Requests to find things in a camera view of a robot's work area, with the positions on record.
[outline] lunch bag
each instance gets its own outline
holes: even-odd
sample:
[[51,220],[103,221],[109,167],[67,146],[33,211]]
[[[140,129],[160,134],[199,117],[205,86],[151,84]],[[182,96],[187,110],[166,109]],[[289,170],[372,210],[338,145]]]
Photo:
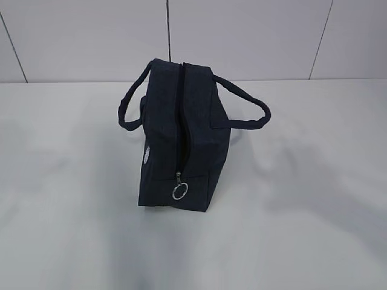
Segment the lunch bag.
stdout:
[[[134,91],[150,72],[140,118],[126,122]],[[264,111],[259,120],[229,120],[216,83]],[[119,125],[145,133],[138,205],[206,211],[229,149],[231,128],[255,130],[271,117],[269,108],[209,67],[154,59],[134,82],[118,109]]]

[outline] metal ring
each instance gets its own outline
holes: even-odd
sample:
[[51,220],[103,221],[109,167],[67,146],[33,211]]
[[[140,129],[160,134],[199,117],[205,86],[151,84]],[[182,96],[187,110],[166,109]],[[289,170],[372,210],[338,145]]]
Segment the metal ring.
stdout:
[[[185,189],[185,191],[183,192],[183,194],[182,194],[179,198],[177,198],[177,197],[175,196],[176,190],[177,190],[180,186],[182,186],[182,185],[184,185],[184,186],[186,187],[186,189]],[[178,184],[178,185],[175,186],[175,188],[174,188],[174,190],[173,190],[173,192],[172,192],[172,197],[173,197],[174,200],[178,201],[178,200],[182,199],[183,197],[185,197],[187,191],[188,191],[188,184],[186,184],[185,182],[183,182],[183,183]]]

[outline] bag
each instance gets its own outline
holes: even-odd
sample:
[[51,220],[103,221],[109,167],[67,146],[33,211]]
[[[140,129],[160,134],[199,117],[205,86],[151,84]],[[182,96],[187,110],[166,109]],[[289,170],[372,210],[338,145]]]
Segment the bag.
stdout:
[[[148,73],[140,118],[126,122],[134,91]],[[229,120],[216,83],[263,109],[259,120]],[[122,99],[119,125],[145,132],[138,205],[206,211],[229,149],[231,128],[255,130],[265,125],[269,108],[239,87],[212,74],[209,67],[151,61]]]

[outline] fabric handle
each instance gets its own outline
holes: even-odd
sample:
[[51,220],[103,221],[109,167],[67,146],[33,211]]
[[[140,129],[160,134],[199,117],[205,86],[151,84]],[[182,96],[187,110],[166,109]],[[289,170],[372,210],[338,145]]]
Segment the fabric handle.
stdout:
[[219,84],[222,85],[223,88],[227,89],[229,92],[232,92],[233,94],[245,99],[246,101],[249,101],[259,107],[265,112],[265,115],[260,118],[259,120],[249,120],[249,121],[242,121],[242,120],[219,120],[215,121],[212,124],[212,127],[214,129],[219,128],[235,128],[235,129],[245,129],[245,130],[257,130],[262,128],[267,122],[269,122],[270,118],[272,117],[272,113],[270,112],[270,109],[268,106],[263,102],[256,98],[253,98],[251,95],[243,91],[241,88],[237,87],[233,83],[229,82],[228,80],[222,79],[221,77],[218,77],[216,75],[213,75],[213,80]]
[[138,78],[138,80],[134,82],[134,84],[125,94],[124,98],[121,100],[121,103],[119,106],[119,125],[128,131],[136,130],[141,125],[141,117],[135,121],[125,122],[125,114],[135,90],[144,82],[144,79],[146,78],[146,76],[149,74],[149,71],[151,70],[151,66],[152,66],[152,62],[149,62],[145,70],[143,71],[143,73]]

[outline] logo patch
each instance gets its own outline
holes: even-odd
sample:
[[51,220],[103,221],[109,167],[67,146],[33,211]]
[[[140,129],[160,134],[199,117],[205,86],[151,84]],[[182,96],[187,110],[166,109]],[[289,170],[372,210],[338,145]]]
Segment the logo patch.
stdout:
[[151,148],[148,146],[145,150],[145,154],[144,154],[144,164],[147,163],[148,159],[149,159],[149,152],[151,151]]

